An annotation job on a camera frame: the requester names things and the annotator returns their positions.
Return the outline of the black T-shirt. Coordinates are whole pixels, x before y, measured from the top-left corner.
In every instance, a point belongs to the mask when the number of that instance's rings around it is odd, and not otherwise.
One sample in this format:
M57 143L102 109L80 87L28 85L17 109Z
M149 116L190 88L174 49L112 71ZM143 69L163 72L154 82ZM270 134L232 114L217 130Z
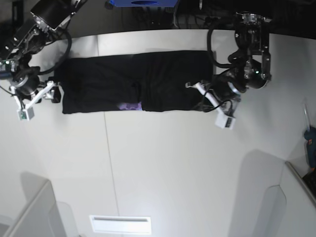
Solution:
M64 92L64 114L197 111L202 95L185 85L212 76L205 51L71 58L54 73Z

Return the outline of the blue glue gun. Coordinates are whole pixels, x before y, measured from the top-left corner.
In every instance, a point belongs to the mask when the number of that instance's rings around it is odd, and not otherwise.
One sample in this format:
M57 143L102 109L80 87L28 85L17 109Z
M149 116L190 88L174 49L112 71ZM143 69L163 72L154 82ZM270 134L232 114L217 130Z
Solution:
M316 168L316 128L309 126L304 132L308 165L312 171Z

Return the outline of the blue box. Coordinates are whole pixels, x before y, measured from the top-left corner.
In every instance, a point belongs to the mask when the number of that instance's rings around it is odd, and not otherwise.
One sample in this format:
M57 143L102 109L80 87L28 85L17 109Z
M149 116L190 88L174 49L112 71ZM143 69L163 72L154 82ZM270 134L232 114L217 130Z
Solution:
M178 0L110 0L116 7L174 7Z

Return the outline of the black keyboard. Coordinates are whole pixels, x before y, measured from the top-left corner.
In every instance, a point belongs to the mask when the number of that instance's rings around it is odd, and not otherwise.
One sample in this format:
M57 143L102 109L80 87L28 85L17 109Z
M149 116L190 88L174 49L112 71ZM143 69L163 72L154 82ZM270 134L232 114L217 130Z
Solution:
M303 177L305 184L308 186L309 190L316 197L316 171L306 174Z

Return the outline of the white label plate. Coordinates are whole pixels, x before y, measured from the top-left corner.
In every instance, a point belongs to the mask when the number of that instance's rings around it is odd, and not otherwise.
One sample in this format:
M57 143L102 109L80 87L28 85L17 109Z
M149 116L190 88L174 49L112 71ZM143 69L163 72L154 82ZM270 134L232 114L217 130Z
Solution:
M90 215L92 230L100 234L151 235L150 217Z

